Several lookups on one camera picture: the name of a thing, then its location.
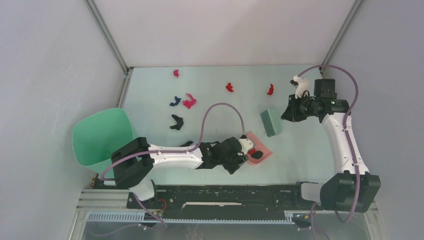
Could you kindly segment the green hand brush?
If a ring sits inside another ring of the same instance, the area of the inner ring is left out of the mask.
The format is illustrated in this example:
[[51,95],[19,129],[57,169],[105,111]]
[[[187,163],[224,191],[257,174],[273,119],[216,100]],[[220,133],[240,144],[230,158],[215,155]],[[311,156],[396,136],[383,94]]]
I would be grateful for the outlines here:
[[281,118],[275,108],[268,108],[261,112],[260,118],[267,137],[273,137],[282,132]]

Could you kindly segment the pink plastic dustpan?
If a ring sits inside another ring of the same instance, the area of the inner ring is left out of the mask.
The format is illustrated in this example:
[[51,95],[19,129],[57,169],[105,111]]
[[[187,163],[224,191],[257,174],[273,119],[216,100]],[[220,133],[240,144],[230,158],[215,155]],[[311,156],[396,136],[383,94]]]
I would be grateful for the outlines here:
[[[247,137],[250,138],[254,142],[254,149],[250,150],[247,154],[247,162],[250,165],[258,165],[262,163],[264,160],[266,160],[268,157],[270,157],[273,152],[270,151],[253,132],[248,132]],[[253,154],[255,151],[261,151],[263,152],[263,157],[261,159],[253,159],[251,157],[251,154]]]

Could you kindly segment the magenta paper scrap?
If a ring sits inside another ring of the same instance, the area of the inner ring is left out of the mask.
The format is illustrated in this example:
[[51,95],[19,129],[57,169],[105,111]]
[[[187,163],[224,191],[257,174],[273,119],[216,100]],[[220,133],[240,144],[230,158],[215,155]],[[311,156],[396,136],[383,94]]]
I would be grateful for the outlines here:
[[193,97],[192,94],[190,93],[186,93],[186,96],[188,97],[188,99],[185,99],[182,104],[183,106],[185,106],[187,109],[191,109],[196,103],[197,103],[197,99]]

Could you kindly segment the black twisted paper scrap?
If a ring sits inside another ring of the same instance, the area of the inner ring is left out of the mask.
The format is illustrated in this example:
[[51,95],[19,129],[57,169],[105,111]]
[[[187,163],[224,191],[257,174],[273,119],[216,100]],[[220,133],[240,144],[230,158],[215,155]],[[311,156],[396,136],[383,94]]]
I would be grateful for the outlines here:
[[186,147],[190,147],[190,146],[194,146],[195,143],[192,140],[187,141],[186,143],[180,145],[181,148],[186,148]]

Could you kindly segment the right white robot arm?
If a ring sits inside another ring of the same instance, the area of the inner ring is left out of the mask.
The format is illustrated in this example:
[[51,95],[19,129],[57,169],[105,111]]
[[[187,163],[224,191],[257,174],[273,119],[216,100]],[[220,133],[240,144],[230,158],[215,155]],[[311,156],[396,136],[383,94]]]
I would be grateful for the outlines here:
[[368,211],[381,180],[370,174],[365,165],[352,130],[352,118],[347,100],[338,99],[336,81],[322,78],[314,82],[313,94],[309,80],[294,76],[290,83],[295,86],[289,95],[282,120],[297,123],[308,117],[317,117],[328,137],[334,176],[326,183],[297,182],[298,190],[291,194],[291,204],[304,209],[310,202],[320,204],[325,210],[356,213]]

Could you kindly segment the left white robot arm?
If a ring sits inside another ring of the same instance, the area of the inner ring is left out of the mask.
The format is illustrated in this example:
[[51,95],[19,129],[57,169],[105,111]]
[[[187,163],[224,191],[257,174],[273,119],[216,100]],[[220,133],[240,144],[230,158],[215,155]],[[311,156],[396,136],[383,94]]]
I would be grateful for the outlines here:
[[138,137],[111,155],[115,186],[133,192],[145,208],[158,202],[156,186],[147,175],[156,169],[213,169],[222,166],[234,174],[247,160],[253,142],[245,135],[222,142],[202,142],[199,145],[163,147],[149,144]]

